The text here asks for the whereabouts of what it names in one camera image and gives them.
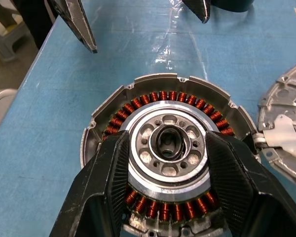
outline ribbed plastic surface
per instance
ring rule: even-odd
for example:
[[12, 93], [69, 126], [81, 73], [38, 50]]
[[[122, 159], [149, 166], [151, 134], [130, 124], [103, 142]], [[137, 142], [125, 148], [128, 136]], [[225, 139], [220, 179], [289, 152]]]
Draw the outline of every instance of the ribbed plastic surface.
[[228, 143], [214, 133], [206, 135], [206, 142], [212, 186], [231, 232], [240, 235], [253, 202], [253, 189]]
[[119, 236], [121, 228], [122, 214], [124, 209], [124, 200], [126, 192], [126, 183], [128, 179], [128, 160], [129, 160], [129, 140], [124, 137], [116, 148], [115, 160], [112, 167], [111, 183], [108, 190], [109, 207], [112, 217], [112, 226], [115, 229], [115, 235]]

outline gray floor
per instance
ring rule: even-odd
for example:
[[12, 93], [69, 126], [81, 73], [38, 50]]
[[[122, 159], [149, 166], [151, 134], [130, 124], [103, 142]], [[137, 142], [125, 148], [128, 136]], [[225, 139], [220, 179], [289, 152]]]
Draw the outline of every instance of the gray floor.
[[17, 55], [16, 60], [9, 63], [0, 61], [0, 89], [18, 89], [38, 53], [30, 35], [16, 42], [14, 48]]

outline blue table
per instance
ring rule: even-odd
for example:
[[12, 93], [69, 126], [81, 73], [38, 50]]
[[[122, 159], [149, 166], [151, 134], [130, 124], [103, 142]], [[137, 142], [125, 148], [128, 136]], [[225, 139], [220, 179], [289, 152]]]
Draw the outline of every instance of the blue table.
[[58, 18], [0, 126], [0, 237], [45, 237], [80, 170], [91, 113], [151, 73], [217, 84], [257, 118], [257, 102], [296, 64], [296, 0], [212, 9], [206, 25], [178, 0], [85, 0], [91, 54]]

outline copper coil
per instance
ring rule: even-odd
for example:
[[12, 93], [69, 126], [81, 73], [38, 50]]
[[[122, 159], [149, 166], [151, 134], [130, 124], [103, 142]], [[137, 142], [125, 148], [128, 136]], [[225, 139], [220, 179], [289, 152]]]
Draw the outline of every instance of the copper coil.
[[169, 100], [177, 100], [177, 92], [176, 91], [169, 92]]
[[178, 95], [178, 101], [185, 102], [186, 101], [186, 94], [183, 92], [180, 92]]
[[126, 112], [128, 112], [129, 114], [131, 114], [132, 112], [135, 111], [135, 108], [131, 104], [126, 103], [123, 106], [123, 110], [125, 110]]
[[208, 104], [204, 109], [203, 112], [207, 115], [210, 115], [214, 111], [214, 107]]
[[158, 214], [158, 204], [155, 201], [151, 201], [146, 216], [150, 219], [155, 219]]
[[196, 104], [195, 104], [195, 107], [198, 108], [199, 110], [202, 110], [204, 107], [205, 107], [205, 100], [203, 99], [199, 99]]
[[159, 92], [159, 100], [167, 100], [168, 99], [168, 95], [166, 91], [161, 91]]
[[150, 102], [156, 102], [158, 101], [158, 94], [156, 92], [152, 92], [149, 94]]
[[110, 120], [110, 124], [112, 124], [115, 127], [121, 127], [123, 124], [123, 121], [118, 119], [117, 117], [112, 117]]
[[225, 135], [230, 135], [230, 136], [233, 136], [234, 135], [234, 132], [232, 130], [231, 127], [229, 128], [225, 128], [224, 130], [221, 131], [222, 134], [225, 134]]
[[145, 211], [147, 199], [145, 197], [141, 197], [136, 203], [134, 209], [138, 214], [142, 214]]
[[123, 110], [119, 110], [116, 112], [116, 116], [118, 116], [122, 120], [125, 120], [128, 117], [128, 114]]
[[222, 118], [222, 114], [219, 111], [215, 111], [209, 117], [211, 118], [212, 121], [215, 122]]
[[141, 95], [139, 98], [143, 105], [149, 104], [149, 97], [147, 95]]
[[175, 222], [180, 222], [183, 220], [182, 207], [178, 203], [175, 204], [174, 220]]
[[188, 215], [188, 219], [189, 220], [194, 219], [196, 215], [195, 215], [195, 210], [193, 208], [192, 203], [190, 201], [188, 201], [185, 203], [185, 206], [186, 206], [186, 213]]
[[105, 139], [107, 139], [108, 135], [103, 135], [102, 137], [102, 141], [105, 141]]
[[160, 221], [170, 221], [170, 206], [167, 203], [163, 203], [159, 213]]
[[218, 121], [218, 122], [216, 122], [216, 126], [217, 126], [218, 129], [227, 127], [228, 125], [229, 125], [229, 123], [227, 122], [227, 120], [225, 118]]
[[126, 196], [126, 199], [125, 199], [126, 205], [130, 207], [130, 206], [134, 203], [134, 201], [135, 201], [137, 195], [138, 195], [138, 193], [137, 193], [135, 190], [131, 191], [131, 192]]
[[196, 97], [194, 95], [190, 95], [186, 102], [189, 104], [189, 105], [194, 105], [195, 104], [195, 101], [196, 101]]
[[207, 209], [205, 203], [202, 201], [202, 199], [201, 198], [196, 199], [196, 203], [197, 203], [199, 209], [202, 211], [202, 213], [204, 215], [207, 214], [208, 209]]
[[143, 106], [139, 99], [138, 98], [135, 98], [132, 100], [132, 105], [136, 108], [136, 109], [139, 109], [141, 106]]
[[107, 126], [107, 128], [105, 129], [105, 133], [113, 134], [113, 133], [117, 133], [118, 130], [119, 130], [119, 127]]
[[207, 197], [207, 200], [212, 205], [212, 207], [216, 207], [216, 201], [215, 201], [214, 197], [212, 196], [212, 194], [210, 192], [207, 192], [205, 194], [205, 196]]

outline metal bracket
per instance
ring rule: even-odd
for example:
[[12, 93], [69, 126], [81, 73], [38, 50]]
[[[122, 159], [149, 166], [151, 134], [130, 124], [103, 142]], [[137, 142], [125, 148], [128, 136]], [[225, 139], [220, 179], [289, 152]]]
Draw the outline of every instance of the metal bracket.
[[269, 147], [282, 147], [284, 151], [296, 157], [296, 131], [289, 117], [278, 115], [274, 121], [274, 128], [263, 133]]

